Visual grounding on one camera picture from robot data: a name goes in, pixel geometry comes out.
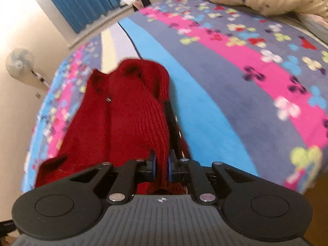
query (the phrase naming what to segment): pillow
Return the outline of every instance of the pillow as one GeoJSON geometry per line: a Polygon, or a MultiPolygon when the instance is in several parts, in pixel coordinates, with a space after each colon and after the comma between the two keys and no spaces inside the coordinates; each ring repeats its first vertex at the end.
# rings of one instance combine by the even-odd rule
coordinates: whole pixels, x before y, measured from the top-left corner
{"type": "Polygon", "coordinates": [[[320,40],[328,43],[328,22],[313,14],[297,14],[302,24],[320,40]]]}

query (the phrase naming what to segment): yellow stripe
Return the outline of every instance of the yellow stripe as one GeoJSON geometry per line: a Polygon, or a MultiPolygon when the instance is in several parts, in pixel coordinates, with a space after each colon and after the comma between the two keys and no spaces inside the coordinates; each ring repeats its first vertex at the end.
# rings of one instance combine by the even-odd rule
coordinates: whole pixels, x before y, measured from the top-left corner
{"type": "Polygon", "coordinates": [[[109,29],[105,29],[101,33],[101,46],[102,46],[101,72],[109,74],[117,67],[114,43],[109,29]]]}

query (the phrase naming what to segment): colorful blanket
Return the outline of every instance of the colorful blanket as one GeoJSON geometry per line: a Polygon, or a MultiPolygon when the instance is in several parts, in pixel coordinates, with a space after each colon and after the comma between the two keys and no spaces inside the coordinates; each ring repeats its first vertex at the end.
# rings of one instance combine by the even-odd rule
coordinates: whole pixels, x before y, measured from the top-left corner
{"type": "Polygon", "coordinates": [[[202,0],[165,0],[105,29],[58,69],[37,116],[23,191],[56,156],[94,68],[161,63],[196,161],[222,161],[303,193],[327,163],[326,48],[301,31],[202,0]]]}

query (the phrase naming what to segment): red cardigan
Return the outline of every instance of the red cardigan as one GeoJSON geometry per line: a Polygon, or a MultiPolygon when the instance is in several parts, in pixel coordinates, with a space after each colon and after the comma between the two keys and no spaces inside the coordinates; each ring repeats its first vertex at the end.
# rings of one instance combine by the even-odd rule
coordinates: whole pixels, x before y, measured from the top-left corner
{"type": "Polygon", "coordinates": [[[153,149],[156,181],[139,184],[138,193],[182,194],[182,186],[167,179],[170,146],[163,103],[168,100],[169,75],[156,62],[127,59],[110,74],[95,69],[57,157],[40,166],[35,186],[106,161],[122,166],[147,158],[153,149]]]}

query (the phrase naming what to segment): bed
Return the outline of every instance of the bed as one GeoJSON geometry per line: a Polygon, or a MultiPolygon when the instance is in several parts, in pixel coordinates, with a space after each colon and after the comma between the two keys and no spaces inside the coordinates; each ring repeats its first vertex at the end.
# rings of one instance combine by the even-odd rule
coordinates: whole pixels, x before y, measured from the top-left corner
{"type": "Polygon", "coordinates": [[[300,193],[327,165],[328,50],[290,25],[204,0],[164,0],[106,28],[59,67],[37,115],[23,192],[56,156],[93,69],[161,63],[193,159],[300,193]]]}

